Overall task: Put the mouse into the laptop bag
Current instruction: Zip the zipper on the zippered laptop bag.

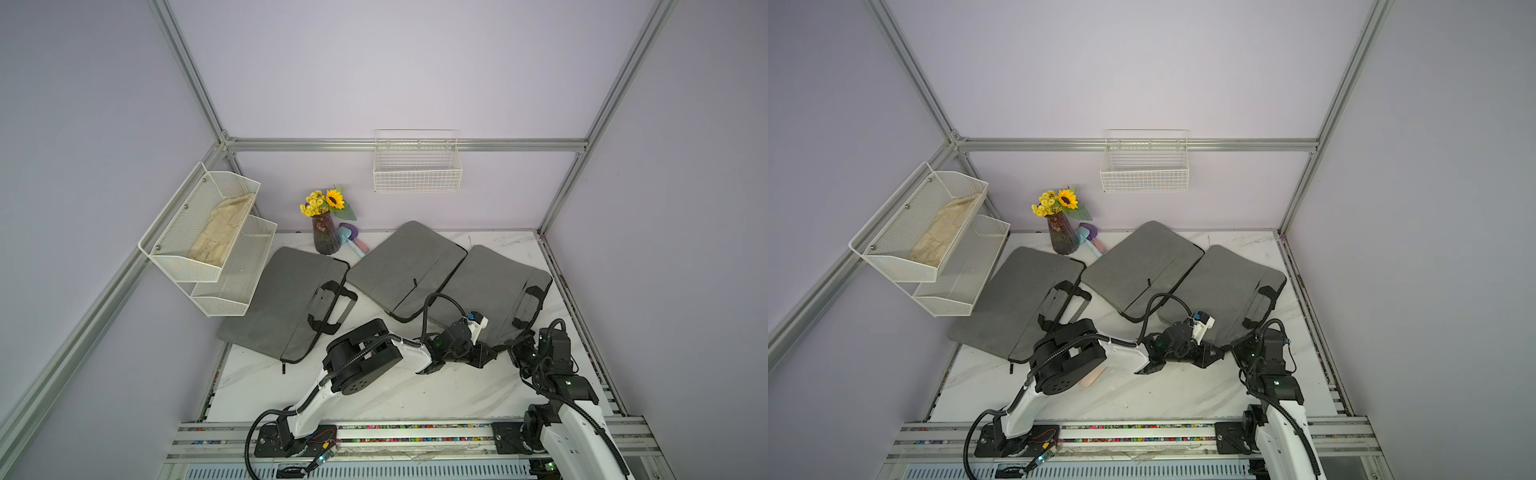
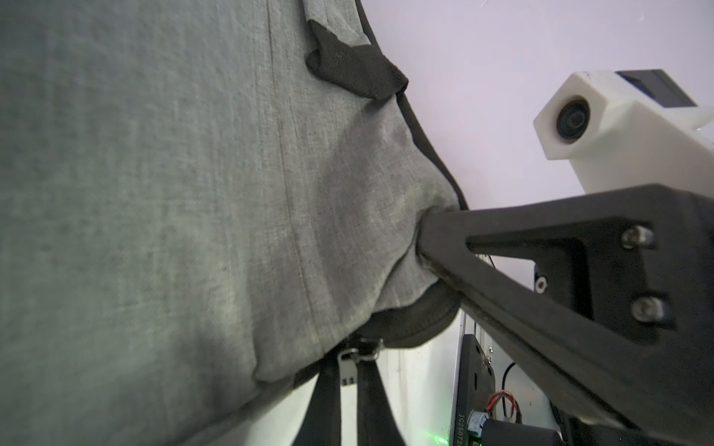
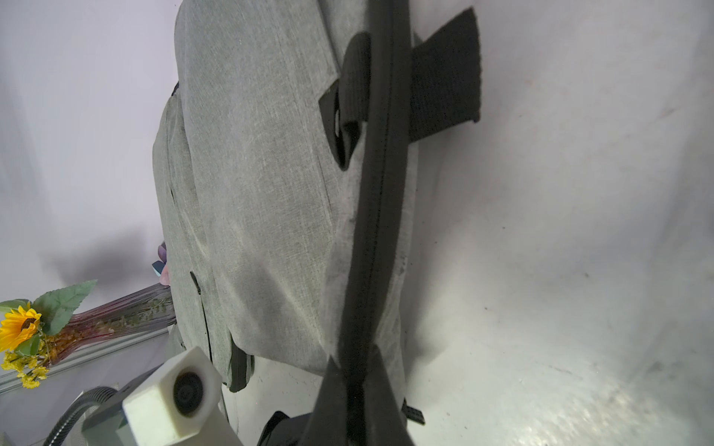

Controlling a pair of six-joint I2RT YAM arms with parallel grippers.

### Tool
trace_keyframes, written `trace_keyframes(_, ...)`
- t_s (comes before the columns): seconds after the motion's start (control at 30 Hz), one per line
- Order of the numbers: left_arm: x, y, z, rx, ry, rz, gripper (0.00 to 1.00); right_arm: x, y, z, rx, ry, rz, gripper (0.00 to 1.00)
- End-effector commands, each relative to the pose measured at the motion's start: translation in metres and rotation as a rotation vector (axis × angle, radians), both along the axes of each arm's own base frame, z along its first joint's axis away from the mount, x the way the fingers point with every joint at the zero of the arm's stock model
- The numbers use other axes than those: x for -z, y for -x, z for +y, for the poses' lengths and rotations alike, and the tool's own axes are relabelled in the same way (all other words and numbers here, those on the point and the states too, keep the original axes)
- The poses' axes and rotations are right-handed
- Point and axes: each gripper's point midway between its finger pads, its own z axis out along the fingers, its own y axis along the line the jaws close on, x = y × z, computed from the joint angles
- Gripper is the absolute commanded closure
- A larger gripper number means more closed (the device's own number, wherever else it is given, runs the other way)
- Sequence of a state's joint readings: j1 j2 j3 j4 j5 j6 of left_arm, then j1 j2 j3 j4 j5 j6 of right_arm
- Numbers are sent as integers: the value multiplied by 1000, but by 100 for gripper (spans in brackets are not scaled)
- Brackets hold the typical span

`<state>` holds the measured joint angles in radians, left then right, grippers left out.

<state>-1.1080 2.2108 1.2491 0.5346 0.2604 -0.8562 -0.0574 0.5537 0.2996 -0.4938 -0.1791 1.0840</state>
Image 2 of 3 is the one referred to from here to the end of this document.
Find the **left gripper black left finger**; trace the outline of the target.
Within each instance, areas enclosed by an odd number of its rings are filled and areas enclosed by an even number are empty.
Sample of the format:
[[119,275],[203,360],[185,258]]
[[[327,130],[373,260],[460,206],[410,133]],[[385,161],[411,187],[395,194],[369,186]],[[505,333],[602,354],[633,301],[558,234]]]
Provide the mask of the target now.
[[336,354],[325,358],[293,446],[341,445],[340,366]]

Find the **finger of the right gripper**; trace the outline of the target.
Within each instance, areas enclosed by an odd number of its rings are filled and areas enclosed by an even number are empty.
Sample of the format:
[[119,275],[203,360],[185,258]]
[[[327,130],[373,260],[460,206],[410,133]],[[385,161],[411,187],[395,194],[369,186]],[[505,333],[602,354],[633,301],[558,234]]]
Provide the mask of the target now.
[[423,219],[418,254],[560,408],[713,442],[713,202],[662,185]]

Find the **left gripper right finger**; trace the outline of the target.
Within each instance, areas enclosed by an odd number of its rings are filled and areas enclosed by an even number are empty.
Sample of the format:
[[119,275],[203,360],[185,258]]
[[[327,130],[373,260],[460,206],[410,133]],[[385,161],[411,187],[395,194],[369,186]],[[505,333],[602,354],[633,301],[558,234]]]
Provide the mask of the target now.
[[357,364],[357,444],[405,446],[376,362]]

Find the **grey laptop bag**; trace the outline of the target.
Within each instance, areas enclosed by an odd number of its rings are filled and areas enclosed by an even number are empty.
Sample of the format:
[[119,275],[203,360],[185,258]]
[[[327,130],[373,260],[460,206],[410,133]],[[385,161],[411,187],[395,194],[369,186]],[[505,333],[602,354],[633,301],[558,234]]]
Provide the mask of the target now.
[[1,442],[228,445],[457,209],[354,1],[1,5]]

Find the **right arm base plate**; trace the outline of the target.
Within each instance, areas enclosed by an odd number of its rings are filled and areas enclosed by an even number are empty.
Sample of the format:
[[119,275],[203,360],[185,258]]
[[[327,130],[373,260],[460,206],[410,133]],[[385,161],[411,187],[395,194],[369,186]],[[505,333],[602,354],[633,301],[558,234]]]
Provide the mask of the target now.
[[562,445],[552,429],[498,421],[487,410],[496,392],[495,374],[476,336],[462,337],[450,443],[452,445]]

